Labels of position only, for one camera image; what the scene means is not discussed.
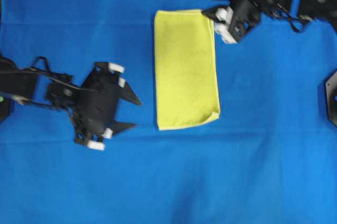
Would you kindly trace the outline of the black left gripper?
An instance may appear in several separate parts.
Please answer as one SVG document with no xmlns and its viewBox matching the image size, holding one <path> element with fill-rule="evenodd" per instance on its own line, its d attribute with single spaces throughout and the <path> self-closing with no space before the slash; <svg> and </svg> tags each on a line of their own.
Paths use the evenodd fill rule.
<svg viewBox="0 0 337 224">
<path fill-rule="evenodd" d="M 125 79 L 120 77 L 124 67 L 111 62 L 96 62 L 81 85 L 73 108 L 74 142 L 89 149 L 103 151 L 104 139 L 110 139 L 137 126 L 114 122 L 119 94 L 125 101 L 142 106 Z"/>
</svg>

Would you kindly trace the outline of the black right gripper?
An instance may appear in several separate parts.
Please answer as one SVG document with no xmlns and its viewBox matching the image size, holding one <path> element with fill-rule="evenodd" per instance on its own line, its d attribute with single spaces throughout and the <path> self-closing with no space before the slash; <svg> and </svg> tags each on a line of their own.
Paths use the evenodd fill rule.
<svg viewBox="0 0 337 224">
<path fill-rule="evenodd" d="M 249 0 L 232 0 L 228 6 L 214 6 L 201 13 L 216 22 L 215 32 L 226 44 L 239 43 L 261 21 L 261 11 Z"/>
</svg>

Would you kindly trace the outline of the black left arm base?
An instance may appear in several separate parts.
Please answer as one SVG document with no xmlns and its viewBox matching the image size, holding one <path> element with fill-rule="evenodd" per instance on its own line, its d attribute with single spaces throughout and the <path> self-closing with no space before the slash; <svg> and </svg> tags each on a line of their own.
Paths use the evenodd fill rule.
<svg viewBox="0 0 337 224">
<path fill-rule="evenodd" d="M 0 101 L 0 123 L 2 123 L 5 119 L 7 119 L 13 107 L 13 101 L 10 98 L 1 96 Z"/>
</svg>

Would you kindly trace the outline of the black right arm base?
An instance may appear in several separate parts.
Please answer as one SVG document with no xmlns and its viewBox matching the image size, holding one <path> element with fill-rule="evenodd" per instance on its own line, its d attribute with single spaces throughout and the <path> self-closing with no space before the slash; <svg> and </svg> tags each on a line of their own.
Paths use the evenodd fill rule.
<svg viewBox="0 0 337 224">
<path fill-rule="evenodd" d="M 336 127 L 336 69 L 324 80 L 326 112 L 328 120 Z"/>
</svg>

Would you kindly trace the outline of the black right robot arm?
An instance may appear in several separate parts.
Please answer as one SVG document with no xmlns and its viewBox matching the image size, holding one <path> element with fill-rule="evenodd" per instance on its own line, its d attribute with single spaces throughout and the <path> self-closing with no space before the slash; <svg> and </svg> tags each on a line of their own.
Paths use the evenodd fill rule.
<svg viewBox="0 0 337 224">
<path fill-rule="evenodd" d="M 222 0 L 218 5 L 202 11 L 214 22 L 214 30 L 227 44 L 240 42 L 261 21 L 265 14 L 271 19 L 287 21 L 296 33 L 316 19 L 336 29 L 336 0 Z"/>
</svg>

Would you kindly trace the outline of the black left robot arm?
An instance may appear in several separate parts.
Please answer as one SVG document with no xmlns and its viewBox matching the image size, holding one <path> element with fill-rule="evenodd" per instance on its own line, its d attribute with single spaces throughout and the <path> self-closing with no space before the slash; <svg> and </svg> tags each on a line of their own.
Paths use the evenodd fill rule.
<svg viewBox="0 0 337 224">
<path fill-rule="evenodd" d="M 118 102 L 142 102 L 121 77 L 124 67 L 111 62 L 95 62 L 80 85 L 73 77 L 50 70 L 45 57 L 37 57 L 29 68 L 1 57 L 1 121 L 12 112 L 12 103 L 64 110 L 75 130 L 75 143 L 94 150 L 105 149 L 104 140 L 135 127 L 115 120 Z"/>
</svg>

